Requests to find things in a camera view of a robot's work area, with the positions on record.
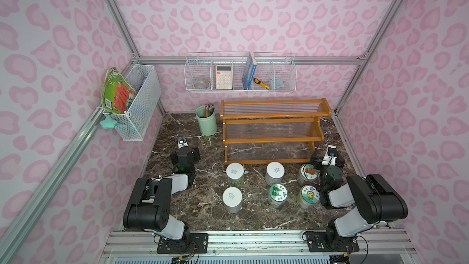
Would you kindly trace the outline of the strawberry lid seed jar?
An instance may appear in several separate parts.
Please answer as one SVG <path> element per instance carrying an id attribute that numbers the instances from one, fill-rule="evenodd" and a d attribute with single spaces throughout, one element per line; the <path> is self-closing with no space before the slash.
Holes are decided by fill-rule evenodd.
<path id="1" fill-rule="evenodd" d="M 314 169 L 313 165 L 306 163 L 299 169 L 297 182 L 300 186 L 312 185 L 319 180 L 319 171 Z"/>

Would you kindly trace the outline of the tall white tin jar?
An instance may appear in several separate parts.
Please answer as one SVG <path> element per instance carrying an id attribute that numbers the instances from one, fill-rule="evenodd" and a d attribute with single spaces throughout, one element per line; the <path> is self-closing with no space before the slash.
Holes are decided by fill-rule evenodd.
<path id="1" fill-rule="evenodd" d="M 273 161 L 266 167 L 265 181 L 269 186 L 281 183 L 285 175 L 285 168 L 282 163 Z"/>

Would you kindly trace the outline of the white lid green label jar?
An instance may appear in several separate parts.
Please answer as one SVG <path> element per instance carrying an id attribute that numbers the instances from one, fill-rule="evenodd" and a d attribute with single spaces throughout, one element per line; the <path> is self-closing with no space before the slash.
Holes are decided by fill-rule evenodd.
<path id="1" fill-rule="evenodd" d="M 244 183 L 244 166 L 240 163 L 230 163 L 226 168 L 228 182 L 233 187 L 240 187 Z"/>

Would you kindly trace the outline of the small white lid jar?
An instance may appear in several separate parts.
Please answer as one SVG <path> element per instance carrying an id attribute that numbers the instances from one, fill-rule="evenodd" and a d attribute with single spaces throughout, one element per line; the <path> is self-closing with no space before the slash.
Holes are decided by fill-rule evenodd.
<path id="1" fill-rule="evenodd" d="M 225 209 L 229 213 L 235 214 L 241 211 L 243 204 L 243 194 L 237 187 L 227 188 L 223 193 L 222 200 Z"/>

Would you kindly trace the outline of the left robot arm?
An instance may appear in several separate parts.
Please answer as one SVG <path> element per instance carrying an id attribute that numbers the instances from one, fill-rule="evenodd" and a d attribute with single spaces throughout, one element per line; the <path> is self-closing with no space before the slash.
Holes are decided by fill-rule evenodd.
<path id="1" fill-rule="evenodd" d="M 171 198 L 192 187 L 200 152 L 196 147 L 183 146 L 171 159 L 172 175 L 137 179 L 123 215 L 124 228 L 155 232 L 167 240 L 187 240 L 188 227 L 170 214 Z"/>

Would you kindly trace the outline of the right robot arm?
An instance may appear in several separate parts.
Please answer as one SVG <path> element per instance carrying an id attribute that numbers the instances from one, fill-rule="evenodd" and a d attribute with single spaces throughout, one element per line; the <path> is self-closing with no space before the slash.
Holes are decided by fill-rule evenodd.
<path id="1" fill-rule="evenodd" d="M 310 164 L 319 171 L 322 206 L 352 207 L 347 214 L 328 223 L 325 238 L 329 242 L 351 240 L 382 221 L 393 222 L 408 216 L 404 199 L 380 174 L 343 178 L 344 160 L 340 154 L 325 158 L 312 154 Z"/>

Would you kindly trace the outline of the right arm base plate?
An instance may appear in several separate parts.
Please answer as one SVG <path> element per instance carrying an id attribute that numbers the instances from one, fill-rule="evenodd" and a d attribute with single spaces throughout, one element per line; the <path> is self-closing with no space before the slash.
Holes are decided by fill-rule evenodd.
<path id="1" fill-rule="evenodd" d="M 306 231 L 302 238 L 307 242 L 311 253 L 353 253 L 360 248 L 355 237 L 341 237 L 330 232 Z"/>

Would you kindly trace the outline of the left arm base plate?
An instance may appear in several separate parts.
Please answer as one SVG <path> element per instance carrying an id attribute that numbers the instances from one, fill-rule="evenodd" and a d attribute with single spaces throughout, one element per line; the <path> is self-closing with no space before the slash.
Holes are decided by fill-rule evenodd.
<path id="1" fill-rule="evenodd" d="M 160 238 L 158 254 L 206 254 L 208 250 L 208 233 L 190 233 L 180 240 Z"/>

